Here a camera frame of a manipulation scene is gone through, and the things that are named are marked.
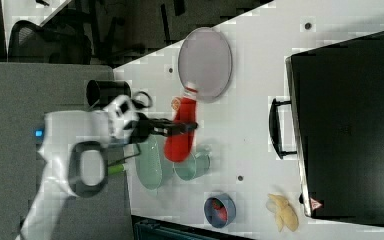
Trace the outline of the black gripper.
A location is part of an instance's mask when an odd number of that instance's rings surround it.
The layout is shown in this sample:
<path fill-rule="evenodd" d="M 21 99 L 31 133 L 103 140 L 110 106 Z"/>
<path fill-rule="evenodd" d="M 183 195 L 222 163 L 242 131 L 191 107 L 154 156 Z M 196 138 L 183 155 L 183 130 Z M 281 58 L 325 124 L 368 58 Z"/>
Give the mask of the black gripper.
<path fill-rule="evenodd" d="M 145 114 L 139 113 L 139 119 L 130 121 L 124 130 L 130 130 L 129 144 L 142 143 L 150 135 L 176 136 L 193 132 L 198 128 L 196 122 L 170 123 L 165 126 L 167 120 L 164 118 L 148 118 Z"/>

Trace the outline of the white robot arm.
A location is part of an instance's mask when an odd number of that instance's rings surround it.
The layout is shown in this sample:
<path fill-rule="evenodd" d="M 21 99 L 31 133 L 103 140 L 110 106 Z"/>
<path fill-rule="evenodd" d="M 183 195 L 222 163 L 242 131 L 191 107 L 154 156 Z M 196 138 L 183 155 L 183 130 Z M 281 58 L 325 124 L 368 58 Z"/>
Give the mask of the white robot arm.
<path fill-rule="evenodd" d="M 39 190 L 15 240 L 51 240 L 65 202 L 99 194 L 108 182 L 108 149 L 139 144 L 149 135 L 192 135 L 189 114 L 174 120 L 149 118 L 145 105 L 128 95 L 99 110 L 57 111 L 44 116 L 38 149 L 45 166 Z"/>

